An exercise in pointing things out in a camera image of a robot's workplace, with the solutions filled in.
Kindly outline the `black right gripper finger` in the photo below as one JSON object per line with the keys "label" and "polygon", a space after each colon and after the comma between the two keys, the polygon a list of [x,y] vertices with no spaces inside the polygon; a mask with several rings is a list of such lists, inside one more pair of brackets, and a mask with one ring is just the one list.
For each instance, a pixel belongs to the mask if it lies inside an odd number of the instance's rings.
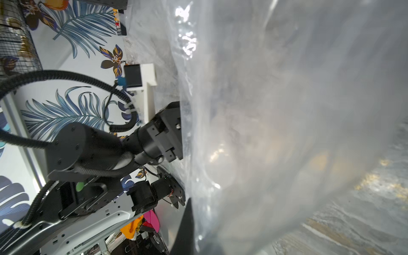
{"label": "black right gripper finger", "polygon": [[192,199],[189,198],[170,255],[194,254],[194,227]]}

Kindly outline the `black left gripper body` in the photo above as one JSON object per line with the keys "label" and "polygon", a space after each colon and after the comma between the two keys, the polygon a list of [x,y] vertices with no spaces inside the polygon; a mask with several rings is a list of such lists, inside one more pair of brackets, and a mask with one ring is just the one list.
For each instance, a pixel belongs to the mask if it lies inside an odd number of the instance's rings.
{"label": "black left gripper body", "polygon": [[138,129],[139,143],[150,160],[164,157],[168,162],[183,159],[180,102],[171,102]]}

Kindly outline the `clear plastic vacuum bag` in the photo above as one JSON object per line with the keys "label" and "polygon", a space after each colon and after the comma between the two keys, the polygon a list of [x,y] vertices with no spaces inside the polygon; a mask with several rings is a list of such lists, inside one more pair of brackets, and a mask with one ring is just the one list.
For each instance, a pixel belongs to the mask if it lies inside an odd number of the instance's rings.
{"label": "clear plastic vacuum bag", "polygon": [[173,254],[407,254],[407,1],[130,1],[126,25],[181,102]]}

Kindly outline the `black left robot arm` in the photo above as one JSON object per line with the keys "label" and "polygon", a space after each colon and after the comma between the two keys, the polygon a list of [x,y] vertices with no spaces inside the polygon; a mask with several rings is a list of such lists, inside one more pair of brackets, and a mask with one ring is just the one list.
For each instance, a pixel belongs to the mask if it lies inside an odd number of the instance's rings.
{"label": "black left robot arm", "polygon": [[140,181],[124,192],[121,181],[147,164],[183,158],[181,109],[172,102],[150,122],[136,128],[137,112],[128,96],[89,76],[57,70],[34,71],[1,82],[1,96],[34,82],[72,80],[108,91],[127,102],[131,119],[104,132],[72,122],[53,141],[18,137],[1,131],[1,140],[45,151],[48,182],[39,191],[25,217],[1,235],[3,255],[65,255],[87,249],[152,210],[164,197],[174,206],[186,202],[184,191],[164,170],[153,183]]}

